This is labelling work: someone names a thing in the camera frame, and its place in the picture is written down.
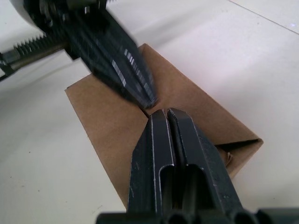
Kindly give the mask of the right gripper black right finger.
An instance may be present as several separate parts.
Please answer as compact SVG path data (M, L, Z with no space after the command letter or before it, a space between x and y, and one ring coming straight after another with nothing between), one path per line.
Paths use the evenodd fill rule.
M168 110L181 207L235 207L236 191L218 149L184 111Z

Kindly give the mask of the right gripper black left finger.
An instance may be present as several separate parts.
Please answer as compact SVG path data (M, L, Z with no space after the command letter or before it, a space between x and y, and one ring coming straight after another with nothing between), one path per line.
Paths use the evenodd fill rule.
M162 212L162 173L174 166L170 125L164 110L149 116L132 152L127 212Z

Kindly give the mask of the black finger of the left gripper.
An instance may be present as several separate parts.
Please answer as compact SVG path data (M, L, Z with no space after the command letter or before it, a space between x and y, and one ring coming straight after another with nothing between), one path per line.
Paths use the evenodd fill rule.
M153 76L135 42L107 12L83 16L83 31L90 41L97 75L122 97L141 107L157 101Z
M137 45L110 14L71 14L67 35L89 70L123 98L150 107L150 71Z

